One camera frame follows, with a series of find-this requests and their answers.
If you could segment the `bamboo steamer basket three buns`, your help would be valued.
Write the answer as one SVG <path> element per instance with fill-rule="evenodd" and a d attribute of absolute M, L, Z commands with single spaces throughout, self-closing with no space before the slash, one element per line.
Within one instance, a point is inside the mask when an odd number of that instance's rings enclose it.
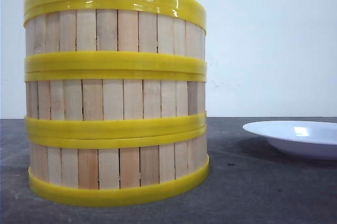
<path fill-rule="evenodd" d="M 206 132 L 164 145 L 57 153 L 56 165 L 29 169 L 29 186 L 42 198 L 74 206 L 129 206 L 171 198 L 200 185 L 209 172 Z"/>

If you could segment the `white plate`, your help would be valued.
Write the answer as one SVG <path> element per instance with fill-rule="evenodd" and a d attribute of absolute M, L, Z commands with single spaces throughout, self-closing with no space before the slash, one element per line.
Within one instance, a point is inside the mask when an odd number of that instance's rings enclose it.
<path fill-rule="evenodd" d="M 260 121 L 243 125 L 279 151 L 309 159 L 336 160 L 336 123 Z"/>

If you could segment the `bamboo steamer basket one bun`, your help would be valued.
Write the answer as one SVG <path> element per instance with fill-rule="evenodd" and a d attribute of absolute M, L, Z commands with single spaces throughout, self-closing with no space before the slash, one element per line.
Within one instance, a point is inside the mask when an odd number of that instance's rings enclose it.
<path fill-rule="evenodd" d="M 195 54 L 140 51 L 137 21 L 131 23 L 131 47 L 121 49 L 119 11 L 140 13 L 135 5 L 108 0 L 26 4 L 25 81 L 206 80 L 206 62 Z"/>

